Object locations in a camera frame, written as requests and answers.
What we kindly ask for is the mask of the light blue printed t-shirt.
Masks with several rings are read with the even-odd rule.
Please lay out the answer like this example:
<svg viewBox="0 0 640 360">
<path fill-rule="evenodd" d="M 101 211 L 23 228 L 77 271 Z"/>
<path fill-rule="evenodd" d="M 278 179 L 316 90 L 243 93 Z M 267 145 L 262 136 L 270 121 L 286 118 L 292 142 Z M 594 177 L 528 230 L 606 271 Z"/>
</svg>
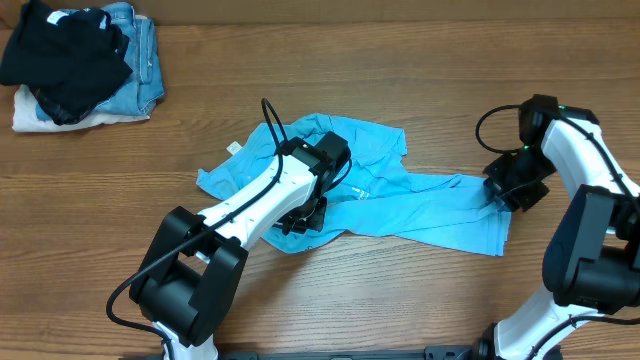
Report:
<svg viewBox="0 0 640 360">
<path fill-rule="evenodd" d="M 502 255 L 510 212 L 489 198 L 479 177 L 408 172 L 402 164 L 408 152 L 403 129 L 315 113 L 286 126 L 285 131 L 288 137 L 310 144 L 328 132 L 336 133 L 348 143 L 352 168 L 341 174 L 342 182 L 327 194 L 321 231 L 284 235 L 279 229 L 270 229 L 266 233 L 266 241 L 278 250 L 304 252 L 348 231 Z"/>
</svg>

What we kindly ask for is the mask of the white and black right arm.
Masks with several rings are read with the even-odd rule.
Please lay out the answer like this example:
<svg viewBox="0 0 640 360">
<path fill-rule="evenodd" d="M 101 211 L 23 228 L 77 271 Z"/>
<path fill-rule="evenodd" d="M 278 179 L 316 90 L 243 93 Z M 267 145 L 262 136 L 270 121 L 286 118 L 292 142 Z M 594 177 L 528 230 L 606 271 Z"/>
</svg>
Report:
<svg viewBox="0 0 640 360">
<path fill-rule="evenodd" d="M 558 174 L 570 204 L 542 263 L 542 284 L 491 324 L 472 359 L 559 359 L 561 342 L 588 322 L 634 326 L 616 312 L 639 304 L 639 187 L 625 174 L 588 109 L 535 94 L 517 105 L 521 147 L 499 151 L 484 186 L 504 209 L 527 211 Z"/>
</svg>

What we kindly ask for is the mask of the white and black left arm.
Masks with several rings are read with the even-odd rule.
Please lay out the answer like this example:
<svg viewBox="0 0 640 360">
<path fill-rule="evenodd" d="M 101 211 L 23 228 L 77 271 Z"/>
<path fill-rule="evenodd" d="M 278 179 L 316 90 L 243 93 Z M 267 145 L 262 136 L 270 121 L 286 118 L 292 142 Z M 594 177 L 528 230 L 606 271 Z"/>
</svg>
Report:
<svg viewBox="0 0 640 360">
<path fill-rule="evenodd" d="M 271 164 L 230 198 L 198 214 L 165 216 L 129 297 L 163 341 L 165 359 L 215 359 L 213 334 L 227 315 L 248 251 L 268 230 L 320 231 L 326 192 L 350 162 L 333 132 L 311 145 L 281 142 Z"/>
</svg>

